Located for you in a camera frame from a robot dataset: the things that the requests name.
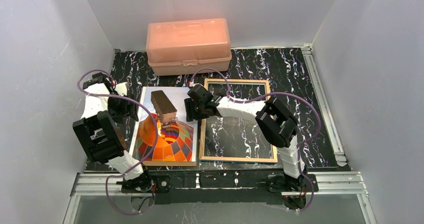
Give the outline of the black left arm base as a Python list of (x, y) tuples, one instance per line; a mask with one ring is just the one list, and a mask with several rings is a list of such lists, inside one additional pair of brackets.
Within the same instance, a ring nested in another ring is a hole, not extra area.
[(168, 175), (142, 175), (133, 180), (117, 181), (123, 193), (131, 194), (131, 203), (136, 211), (146, 211), (154, 205), (157, 194), (170, 191), (170, 177)]

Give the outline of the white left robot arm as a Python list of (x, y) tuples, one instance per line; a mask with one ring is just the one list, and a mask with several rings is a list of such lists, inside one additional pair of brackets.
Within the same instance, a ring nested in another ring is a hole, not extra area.
[(73, 130), (91, 162), (107, 164), (123, 174), (127, 181), (143, 175), (143, 167), (128, 151), (119, 124), (127, 118), (137, 121), (137, 101), (127, 96), (127, 83), (117, 83), (107, 72), (94, 70), (91, 79), (79, 80), (77, 87), (85, 93), (81, 118)]

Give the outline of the aluminium front rail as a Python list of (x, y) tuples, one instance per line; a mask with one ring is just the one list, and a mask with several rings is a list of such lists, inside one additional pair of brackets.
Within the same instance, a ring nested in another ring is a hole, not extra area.
[[(294, 191), (278, 189), (271, 181), (282, 175), (281, 169), (238, 170), (170, 170), (154, 171), (147, 191), (126, 188), (123, 178), (112, 173), (78, 174), (71, 191), (71, 199), (64, 223), (73, 223), (82, 196), (151, 197), (156, 204), (185, 202), (271, 202), (271, 194), (282, 197), (297, 196)], [(369, 193), (359, 171), (318, 171), (307, 174), (307, 193), (319, 195), (357, 196), (366, 223), (376, 223), (369, 201)]]

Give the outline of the brown cardboard backing board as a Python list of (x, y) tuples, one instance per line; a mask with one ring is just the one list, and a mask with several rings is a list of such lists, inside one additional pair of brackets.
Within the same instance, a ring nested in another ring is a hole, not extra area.
[(192, 161), (144, 161), (145, 166), (197, 166), (197, 162)]

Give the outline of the blue wooden picture frame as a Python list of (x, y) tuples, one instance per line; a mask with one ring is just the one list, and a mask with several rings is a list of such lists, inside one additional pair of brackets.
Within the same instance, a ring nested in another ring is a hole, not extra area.
[[(268, 80), (230, 79), (235, 98), (253, 99), (270, 93)], [(214, 94), (227, 86), (222, 79), (205, 79), (205, 88)], [(201, 121), (199, 159), (202, 161), (277, 163), (277, 149), (269, 144), (256, 121), (234, 117), (209, 117)]]

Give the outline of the aluminium right side rail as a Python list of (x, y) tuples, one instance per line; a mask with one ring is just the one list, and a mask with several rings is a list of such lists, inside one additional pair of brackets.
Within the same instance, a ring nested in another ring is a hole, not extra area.
[(312, 85), (315, 90), (316, 99), (320, 107), (325, 128), (329, 135), (329, 141), (332, 146), (336, 163), (340, 167), (345, 167), (348, 165), (347, 164), (348, 162), (347, 162), (345, 152), (340, 140), (340, 136), (337, 132), (337, 128), (335, 126), (335, 123), (334, 123), (334, 120), (328, 105), (328, 101), (326, 99), (324, 89), (321, 84), (321, 80), (317, 71), (314, 58), (313, 58), (313, 50), (310, 44), (305, 44), (300, 49), (304, 57), (307, 70), (309, 72)]

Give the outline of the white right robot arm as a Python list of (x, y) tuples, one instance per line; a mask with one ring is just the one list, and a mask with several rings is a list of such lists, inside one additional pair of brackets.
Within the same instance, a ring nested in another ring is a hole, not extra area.
[(298, 147), (297, 120), (278, 97), (236, 99), (214, 95), (199, 84), (191, 87), (187, 95), (184, 100), (187, 121), (217, 116), (255, 122), (266, 141), (277, 148), (285, 175), (295, 179), (305, 176), (305, 163)]

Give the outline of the aluminium rail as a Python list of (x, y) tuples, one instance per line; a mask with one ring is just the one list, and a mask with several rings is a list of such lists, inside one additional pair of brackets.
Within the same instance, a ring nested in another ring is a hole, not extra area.
[[(123, 178), (112, 173), (78, 174), (71, 191), (71, 199), (64, 223), (73, 223), (82, 196), (151, 197), (156, 204), (185, 202), (271, 202), (271, 194), (282, 197), (297, 196), (294, 191), (278, 189), (271, 181), (282, 175), (281, 169), (238, 170), (170, 170), (154, 171), (147, 191), (126, 188)], [(357, 196), (366, 223), (376, 223), (369, 201), (369, 193), (359, 171), (318, 171), (307, 174), (307, 193), (319, 195)]]
[(345, 167), (348, 165), (347, 164), (348, 162), (347, 162), (345, 152), (340, 140), (340, 136), (337, 132), (337, 128), (335, 126), (335, 123), (334, 123), (334, 120), (328, 105), (328, 101), (326, 99), (324, 89), (321, 84), (321, 80), (317, 71), (314, 58), (313, 58), (313, 50), (310, 44), (305, 44), (300, 49), (304, 57), (307, 70), (309, 72), (312, 85), (315, 90), (316, 99), (320, 107), (325, 128), (329, 135), (329, 141), (332, 146), (336, 163), (340, 167)]

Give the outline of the translucent pink plastic storage box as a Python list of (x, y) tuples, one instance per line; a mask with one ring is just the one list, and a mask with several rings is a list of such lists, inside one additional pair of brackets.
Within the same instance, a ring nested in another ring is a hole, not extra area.
[(148, 64), (157, 76), (226, 71), (232, 59), (224, 18), (151, 23), (146, 38)]

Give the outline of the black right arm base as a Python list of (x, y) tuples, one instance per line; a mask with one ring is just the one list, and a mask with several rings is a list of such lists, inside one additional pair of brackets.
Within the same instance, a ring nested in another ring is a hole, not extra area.
[(286, 174), (271, 174), (265, 183), (269, 192), (281, 193), (283, 205), (287, 209), (300, 211), (309, 204), (306, 196), (319, 191), (316, 176), (313, 174), (306, 176), (293, 178)]

